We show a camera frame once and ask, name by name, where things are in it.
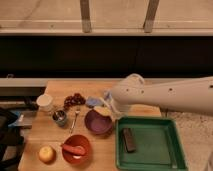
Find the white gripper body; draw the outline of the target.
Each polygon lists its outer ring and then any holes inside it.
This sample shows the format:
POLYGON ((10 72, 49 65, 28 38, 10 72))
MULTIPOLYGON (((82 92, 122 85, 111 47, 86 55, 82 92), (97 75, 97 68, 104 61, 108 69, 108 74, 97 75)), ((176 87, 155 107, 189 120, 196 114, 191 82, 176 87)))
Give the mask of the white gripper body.
POLYGON ((131 109, 130 105, 121 104, 115 100, 110 101, 110 107, 111 107, 113 115, 116 118, 121 118, 126 116, 131 109))

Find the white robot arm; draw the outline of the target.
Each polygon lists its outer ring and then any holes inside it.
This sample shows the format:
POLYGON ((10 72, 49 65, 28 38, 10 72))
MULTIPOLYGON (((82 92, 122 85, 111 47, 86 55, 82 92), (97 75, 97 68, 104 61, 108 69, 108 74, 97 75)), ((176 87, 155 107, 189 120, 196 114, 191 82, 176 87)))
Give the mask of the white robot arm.
POLYGON ((175 111, 213 116, 213 77, 146 84, 139 74, 131 74, 110 89, 117 111, 145 104, 175 111))

